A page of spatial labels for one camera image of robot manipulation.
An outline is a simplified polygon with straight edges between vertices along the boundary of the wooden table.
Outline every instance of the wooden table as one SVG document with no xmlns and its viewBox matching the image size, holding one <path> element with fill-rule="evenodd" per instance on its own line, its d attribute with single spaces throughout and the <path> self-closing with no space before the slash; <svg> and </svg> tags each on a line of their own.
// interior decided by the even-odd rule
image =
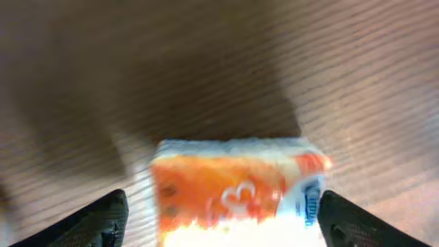
<svg viewBox="0 0 439 247">
<path fill-rule="evenodd" d="M 158 140 L 301 134 L 333 157 L 330 188 L 439 245 L 438 5 L 2 1 L 0 177 L 18 238 L 124 188 L 125 245 L 154 245 Z"/>
</svg>

